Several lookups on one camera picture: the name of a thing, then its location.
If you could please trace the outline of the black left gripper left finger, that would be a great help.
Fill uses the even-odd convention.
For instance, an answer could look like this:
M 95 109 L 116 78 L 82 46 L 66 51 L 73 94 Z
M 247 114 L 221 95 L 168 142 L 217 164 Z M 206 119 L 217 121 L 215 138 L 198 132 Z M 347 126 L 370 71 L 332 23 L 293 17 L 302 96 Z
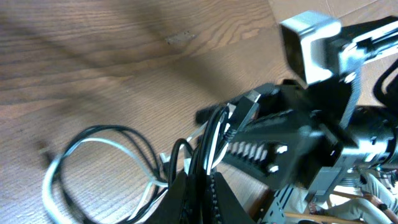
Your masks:
M 185 208 L 187 188 L 187 174 L 178 174 L 168 192 L 153 214 L 146 220 L 146 224 L 186 224 L 188 214 Z

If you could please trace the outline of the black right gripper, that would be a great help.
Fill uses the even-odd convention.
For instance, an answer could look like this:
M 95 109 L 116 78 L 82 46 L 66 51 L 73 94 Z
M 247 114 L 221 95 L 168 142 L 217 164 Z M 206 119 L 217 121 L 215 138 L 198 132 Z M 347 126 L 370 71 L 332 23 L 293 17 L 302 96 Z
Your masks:
M 286 80 L 258 90 L 273 90 L 274 103 L 235 135 L 223 162 L 271 189 L 328 193 L 352 168 L 397 166 L 397 111 L 357 105 L 354 83 Z

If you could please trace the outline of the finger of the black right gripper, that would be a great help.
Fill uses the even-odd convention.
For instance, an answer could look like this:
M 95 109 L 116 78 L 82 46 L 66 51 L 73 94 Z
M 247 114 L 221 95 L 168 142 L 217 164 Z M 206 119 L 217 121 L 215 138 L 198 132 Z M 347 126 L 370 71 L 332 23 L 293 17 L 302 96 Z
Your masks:
M 258 109 L 254 113 L 257 114 L 258 117 L 256 119 L 250 118 L 244 124 L 244 127 L 263 128 L 266 126 L 272 126 L 274 124 L 273 114 L 265 114 L 266 110 L 268 110 L 269 107 L 274 103 L 273 90 L 251 90 L 222 103 L 222 105 L 225 105 L 227 107 L 226 109 L 227 113 L 224 116 L 223 120 L 225 123 L 229 123 L 232 126 L 237 122 L 237 120 L 233 118 L 233 113 L 237 111 L 241 98 L 247 97 L 250 94 L 250 92 L 254 91 L 260 94 L 259 99 L 256 101 L 256 103 L 258 104 Z M 205 124 L 218 107 L 219 105 L 213 105 L 198 110 L 195 114 L 195 123 L 197 125 Z

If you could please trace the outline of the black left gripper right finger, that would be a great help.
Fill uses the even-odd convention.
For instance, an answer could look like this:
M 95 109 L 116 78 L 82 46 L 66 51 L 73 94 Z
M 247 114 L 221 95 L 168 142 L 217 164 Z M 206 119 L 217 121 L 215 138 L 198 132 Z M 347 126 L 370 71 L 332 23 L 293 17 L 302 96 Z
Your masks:
M 205 223 L 255 224 L 220 172 L 211 174 L 206 181 Z

